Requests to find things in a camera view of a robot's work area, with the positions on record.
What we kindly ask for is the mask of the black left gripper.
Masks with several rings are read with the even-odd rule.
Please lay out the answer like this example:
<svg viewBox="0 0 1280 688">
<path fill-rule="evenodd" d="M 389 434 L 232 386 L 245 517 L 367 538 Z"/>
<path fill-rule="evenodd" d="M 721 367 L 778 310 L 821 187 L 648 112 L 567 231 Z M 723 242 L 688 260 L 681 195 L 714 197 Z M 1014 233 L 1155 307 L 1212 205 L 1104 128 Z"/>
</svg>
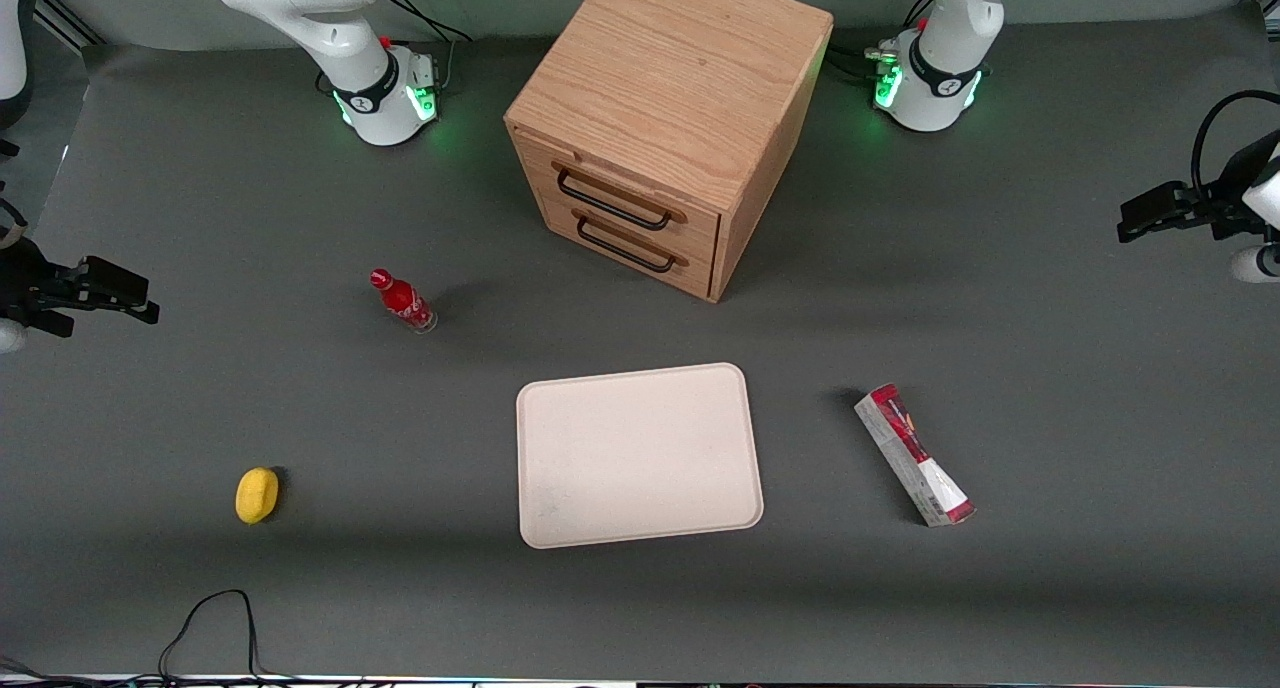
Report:
<svg viewBox="0 0 1280 688">
<path fill-rule="evenodd" d="M 1262 178 L 1277 176 L 1277 141 L 1256 139 L 1235 151 L 1225 162 L 1220 176 L 1203 182 L 1202 161 L 1204 139 L 1197 139 L 1190 153 L 1192 187 L 1183 182 L 1165 182 L 1148 192 L 1149 202 L 1132 199 L 1120 206 L 1119 243 L 1132 243 L 1147 234 L 1180 231 L 1193 223 L 1193 208 L 1199 199 L 1202 217 L 1212 228 L 1215 240 L 1234 234 L 1257 234 L 1266 243 L 1277 242 L 1277 228 L 1254 208 L 1245 205 L 1245 191 Z"/>
</svg>

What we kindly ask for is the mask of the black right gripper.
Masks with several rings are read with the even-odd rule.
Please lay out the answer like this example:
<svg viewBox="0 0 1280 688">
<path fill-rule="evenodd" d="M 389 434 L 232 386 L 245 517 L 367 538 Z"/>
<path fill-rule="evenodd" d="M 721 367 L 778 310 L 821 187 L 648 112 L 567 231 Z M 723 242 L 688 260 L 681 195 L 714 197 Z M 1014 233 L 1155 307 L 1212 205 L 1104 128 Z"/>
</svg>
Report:
<svg viewBox="0 0 1280 688">
<path fill-rule="evenodd" d="M 46 260 L 27 237 L 1 251 L 3 318 L 23 331 L 35 329 L 54 338 L 72 338 L 76 320 L 59 309 L 68 309 L 79 292 L 91 301 L 91 309 L 111 311 L 156 325 L 160 306 L 148 301 L 148 286 L 142 275 L 97 256 L 81 260 L 74 279 L 68 269 Z"/>
</svg>

